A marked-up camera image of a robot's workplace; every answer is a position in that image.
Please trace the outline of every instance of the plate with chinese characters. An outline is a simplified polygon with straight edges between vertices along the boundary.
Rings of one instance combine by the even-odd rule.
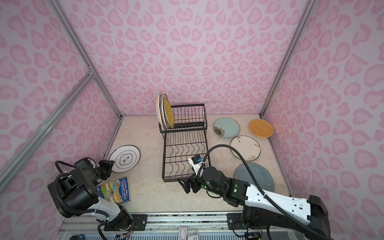
[[[110,161],[115,161],[112,171],[119,173],[131,170],[139,162],[139,159],[140,151],[132,145],[119,147],[109,157]]]

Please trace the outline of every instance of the metal bracket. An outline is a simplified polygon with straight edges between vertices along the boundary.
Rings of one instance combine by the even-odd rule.
[[[147,214],[132,214],[132,219],[135,222],[134,231],[144,231],[147,225]]]
[[[201,189],[200,183],[197,181],[195,173],[186,179],[182,178],[178,179],[177,181],[180,183],[185,193],[187,194],[190,192],[190,189],[192,189],[193,193],[197,193]]]
[[[227,223],[229,230],[246,230],[240,222],[241,214],[227,214]]]

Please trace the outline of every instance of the black cable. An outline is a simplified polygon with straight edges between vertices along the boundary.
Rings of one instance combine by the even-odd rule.
[[[207,190],[207,194],[208,194],[208,196],[210,196],[211,198],[222,198],[222,196],[214,197],[214,196],[209,195],[208,190]]]
[[[203,163],[201,164],[198,172],[197,172],[197,180],[200,182],[201,181],[201,177],[200,177],[200,173],[201,173],[201,170],[203,170],[203,167],[205,166],[205,159],[203,159]]]
[[[55,197],[59,201],[59,204],[61,205],[61,207],[64,210],[66,210],[68,213],[70,213],[72,215],[81,215],[81,214],[92,213],[92,212],[104,215],[106,217],[106,220],[98,225],[98,232],[99,232],[99,234],[103,240],[107,240],[107,238],[104,236],[103,232],[100,229],[101,226],[105,225],[108,222],[109,214],[107,212],[102,211],[102,210],[98,210],[98,209],[87,209],[87,210],[73,209],[61,197],[60,192],[59,192],[59,179],[61,177],[65,177],[68,175],[70,175],[69,172],[60,173],[59,175],[56,176],[56,178],[53,182],[53,192],[55,194]]]
[[[55,166],[56,166],[57,170],[59,171],[59,173],[63,173],[63,170],[60,168],[59,163],[61,163],[62,165],[68,166],[68,167],[76,168],[75,165],[72,165],[72,164],[69,164],[69,163],[66,163],[63,161],[56,161]]]
[[[268,238],[269,238],[269,240],[272,240],[272,238],[271,238],[271,234],[269,233],[269,228],[270,228],[271,226],[267,226],[266,227],[266,234],[268,235]]]
[[[99,225],[97,225],[97,231],[99,232],[99,234],[103,240],[108,240],[108,239],[104,236],[103,232],[101,231],[101,226],[105,225],[107,222],[108,222],[108,220],[105,220],[102,223],[100,223]]]
[[[261,231],[259,232],[259,238],[262,239],[263,238],[263,229],[261,226],[260,226],[260,229],[261,229]]]
[[[284,216],[290,218],[292,221],[294,221],[296,224],[302,226],[305,230],[311,232],[313,235],[317,236],[318,238],[320,239],[324,239],[324,240],[328,240],[329,238],[319,232],[316,232],[314,231],[313,229],[309,228],[308,226],[304,225],[302,222],[298,221],[296,218],[294,218],[293,216],[291,216],[289,213],[287,213],[284,209],[282,209],[279,205],[277,205],[267,194],[265,194],[264,190],[260,187],[259,183],[256,181],[256,178],[255,176],[253,175],[251,169],[249,168],[247,162],[244,160],[243,156],[241,156],[241,154],[235,149],[233,148],[232,146],[229,146],[229,145],[226,145],[226,144],[218,144],[216,146],[213,146],[204,156],[203,158],[203,162],[205,162],[205,160],[207,159],[207,156],[210,152],[212,152],[212,150],[218,148],[218,147],[227,147],[229,149],[231,149],[232,151],[234,151],[241,159],[241,161],[243,162],[245,168],[247,169],[249,175],[251,175],[251,178],[253,180],[253,182],[255,183],[255,186],[256,188],[259,190],[259,192],[265,197],[265,199],[267,199],[277,210],[279,210]]]
[[[245,234],[248,233],[249,229],[246,227],[247,232],[245,232],[243,236],[237,235],[237,233],[235,233],[235,224],[237,224],[237,223],[240,222],[240,221],[241,221],[241,220],[239,220],[239,221],[233,223],[233,225],[232,225],[232,231],[233,231],[233,233],[234,233],[238,238],[243,238],[243,237],[245,236]]]

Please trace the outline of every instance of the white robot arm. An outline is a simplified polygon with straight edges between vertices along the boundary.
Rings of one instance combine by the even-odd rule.
[[[206,155],[217,147],[231,148],[247,167],[240,153],[228,145],[217,145]],[[227,178],[215,167],[206,168],[205,160],[200,155],[188,161],[196,174],[187,181],[179,181],[186,193],[190,192],[189,188],[196,193],[201,187],[223,197],[232,206],[244,206],[242,219],[251,226],[285,227],[297,230],[311,240],[331,239],[328,211],[319,197],[311,195],[308,199],[294,198],[263,190],[250,170],[254,183]]]

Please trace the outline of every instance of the black mounting plate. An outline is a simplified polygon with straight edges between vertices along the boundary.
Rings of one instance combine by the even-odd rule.
[[[132,220],[135,222],[133,231],[144,231],[147,225],[147,214],[132,214]]]
[[[240,222],[241,214],[227,214],[227,223],[229,230],[246,230]]]

